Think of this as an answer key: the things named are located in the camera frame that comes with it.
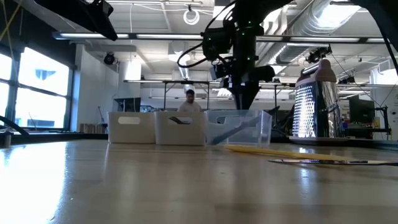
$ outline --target glass window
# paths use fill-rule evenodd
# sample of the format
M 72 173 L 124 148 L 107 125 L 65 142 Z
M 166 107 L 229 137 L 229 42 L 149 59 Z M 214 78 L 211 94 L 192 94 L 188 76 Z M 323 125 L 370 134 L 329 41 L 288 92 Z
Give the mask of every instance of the glass window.
M 11 76 L 12 59 L 0 54 L 0 78 L 9 80 Z
M 68 92 L 69 68 L 32 49 L 21 54 L 19 82 L 61 95 Z
M 63 128 L 67 100 L 19 88 L 15 123 L 30 128 Z
M 0 83 L 0 116 L 6 116 L 8 88 L 7 84 Z

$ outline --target man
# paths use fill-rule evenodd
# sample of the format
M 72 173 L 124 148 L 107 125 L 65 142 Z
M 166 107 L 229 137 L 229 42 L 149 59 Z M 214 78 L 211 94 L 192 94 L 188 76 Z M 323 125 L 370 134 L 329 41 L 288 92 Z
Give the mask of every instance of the man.
M 187 100 L 178 109 L 179 112 L 201 112 L 201 107 L 195 101 L 195 92 L 188 90 L 186 93 Z

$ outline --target white plastic bin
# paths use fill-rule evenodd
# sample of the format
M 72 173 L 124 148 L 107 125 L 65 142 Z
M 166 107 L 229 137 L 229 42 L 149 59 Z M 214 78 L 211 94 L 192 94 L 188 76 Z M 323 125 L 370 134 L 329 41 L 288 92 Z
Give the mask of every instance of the white plastic bin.
M 262 110 L 206 111 L 208 145 L 235 144 L 267 147 L 272 116 Z
M 110 143 L 155 144 L 153 113 L 109 112 Z
M 203 112 L 155 112 L 156 144 L 204 146 L 205 132 Z

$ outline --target clear plastic bin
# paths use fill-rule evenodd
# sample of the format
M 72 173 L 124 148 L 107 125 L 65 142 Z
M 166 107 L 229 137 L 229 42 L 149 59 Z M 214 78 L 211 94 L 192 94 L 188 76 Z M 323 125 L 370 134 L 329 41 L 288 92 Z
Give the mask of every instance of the clear plastic bin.
M 262 110 L 206 111 L 207 145 L 234 144 L 267 147 L 272 116 Z

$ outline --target box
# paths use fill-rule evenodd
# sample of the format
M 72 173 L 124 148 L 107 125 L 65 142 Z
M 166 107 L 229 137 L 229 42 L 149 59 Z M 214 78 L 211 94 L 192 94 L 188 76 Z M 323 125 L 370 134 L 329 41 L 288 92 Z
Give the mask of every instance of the box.
M 234 144 L 267 147 L 272 116 L 262 110 L 206 111 L 208 145 Z
M 109 112 L 110 143 L 155 143 L 153 113 Z
M 205 131 L 203 112 L 155 112 L 156 144 L 204 146 Z

